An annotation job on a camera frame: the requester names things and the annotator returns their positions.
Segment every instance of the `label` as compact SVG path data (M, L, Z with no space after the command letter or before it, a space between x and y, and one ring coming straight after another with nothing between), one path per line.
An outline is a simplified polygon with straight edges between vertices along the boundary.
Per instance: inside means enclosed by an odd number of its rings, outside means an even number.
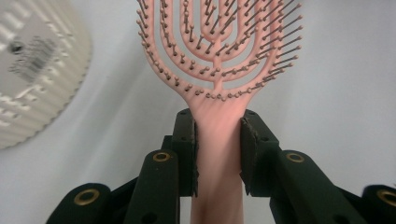
M0 54L0 92L19 98L33 88L59 46L59 38L36 14Z

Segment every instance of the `white round object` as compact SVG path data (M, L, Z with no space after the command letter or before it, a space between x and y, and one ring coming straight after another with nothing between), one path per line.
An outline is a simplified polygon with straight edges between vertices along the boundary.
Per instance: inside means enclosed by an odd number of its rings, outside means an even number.
M68 1L0 0L0 149L42 130L69 103L91 40Z

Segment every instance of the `brass ring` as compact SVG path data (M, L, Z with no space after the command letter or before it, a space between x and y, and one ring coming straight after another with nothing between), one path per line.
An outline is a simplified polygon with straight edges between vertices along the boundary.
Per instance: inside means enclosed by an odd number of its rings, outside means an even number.
M155 153L154 156L152 157L152 159L154 159L155 161L167 161L170 158L171 158L171 155L169 155L166 152Z
M84 194L92 194L92 196L89 198L83 198ZM82 192L80 192L78 195L76 195L74 203L77 205L84 206L96 201L96 199L99 198L99 195L100 192L97 189L85 189Z
M378 196L378 198L380 198L383 202L396 207L396 193L391 192L389 190L386 189L379 189L376 192L376 196Z
M301 156L301 155L299 155L297 153L293 153L293 152L286 154L286 158L288 158L288 160L294 161L294 162L303 162L303 161L305 161L303 156Z

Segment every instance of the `pink hairbrush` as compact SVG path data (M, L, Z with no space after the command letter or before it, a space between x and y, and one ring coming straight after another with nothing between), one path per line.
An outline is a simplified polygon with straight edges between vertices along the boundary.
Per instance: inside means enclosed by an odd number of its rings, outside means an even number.
M191 223L243 223L240 119L253 95L298 58L290 55L301 48L295 45L301 39L295 33L303 27L295 22L302 16L293 13L301 5L294 5L293 0L219 0L217 5L201 0L200 10L193 11L193 1L180 0L179 29L188 55L176 42L173 1L157 2L158 6L154 0L138 0L137 24L149 64L186 101L198 126L199 196L192 199ZM212 89L177 76L161 59L154 34L155 7L160 38L170 60L183 73L212 82ZM194 16L200 17L199 26L194 26ZM250 53L242 55L248 48ZM225 65L240 58L237 56L246 58ZM257 75L246 84L223 87L223 82L251 72Z

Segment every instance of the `white backdrop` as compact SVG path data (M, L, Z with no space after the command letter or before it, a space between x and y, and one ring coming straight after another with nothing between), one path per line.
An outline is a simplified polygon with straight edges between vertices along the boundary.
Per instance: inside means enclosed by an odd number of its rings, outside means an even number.
M135 0L72 2L92 34L91 68L44 132L0 151L0 223L44 223L73 188L115 189L138 176L186 107L142 56ZM371 184L394 187L396 1L301 2L300 59L248 108L335 185L359 195ZM274 223L268 202L246 197L246 223ZM181 223L189 212L183 200Z

